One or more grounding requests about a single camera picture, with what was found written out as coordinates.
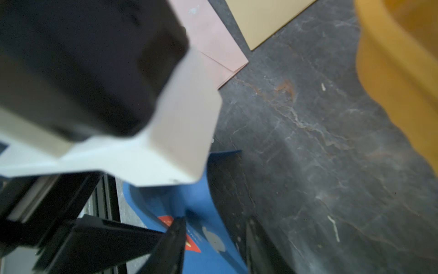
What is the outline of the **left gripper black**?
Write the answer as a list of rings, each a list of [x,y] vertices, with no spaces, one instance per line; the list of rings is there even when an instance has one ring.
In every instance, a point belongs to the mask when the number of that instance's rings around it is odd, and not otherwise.
[[[131,137],[188,48],[167,1],[2,1],[1,107],[74,142]]]

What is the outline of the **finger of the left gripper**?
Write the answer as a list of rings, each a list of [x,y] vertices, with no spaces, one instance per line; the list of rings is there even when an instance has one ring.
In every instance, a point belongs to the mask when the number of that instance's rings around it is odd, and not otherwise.
[[[162,233],[82,215],[100,172],[14,178],[1,188],[1,256],[40,251],[41,274],[95,274],[150,253]]]

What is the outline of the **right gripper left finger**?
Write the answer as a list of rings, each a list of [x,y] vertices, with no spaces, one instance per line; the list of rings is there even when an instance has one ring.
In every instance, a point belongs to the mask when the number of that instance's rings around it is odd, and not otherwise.
[[[187,241],[186,219],[176,218],[137,274],[181,274]]]

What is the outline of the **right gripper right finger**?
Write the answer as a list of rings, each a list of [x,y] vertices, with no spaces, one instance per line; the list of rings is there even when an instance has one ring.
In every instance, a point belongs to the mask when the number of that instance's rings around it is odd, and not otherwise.
[[[250,274],[295,274],[254,216],[248,217],[245,225],[246,262]]]

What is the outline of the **navy blue envelope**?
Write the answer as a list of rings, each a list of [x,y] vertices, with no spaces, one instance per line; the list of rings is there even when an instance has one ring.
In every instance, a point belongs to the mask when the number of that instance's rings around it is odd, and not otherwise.
[[[165,232],[175,218],[186,219],[185,274],[245,274],[248,269],[216,209],[208,183],[213,163],[237,154],[210,153],[201,179],[193,184],[135,187],[124,183],[129,206],[144,225]]]

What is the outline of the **yellow plastic storage box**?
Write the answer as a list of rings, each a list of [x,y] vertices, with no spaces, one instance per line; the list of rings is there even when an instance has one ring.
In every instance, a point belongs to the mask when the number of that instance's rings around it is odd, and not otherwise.
[[[355,1],[360,83],[438,168],[438,3]]]

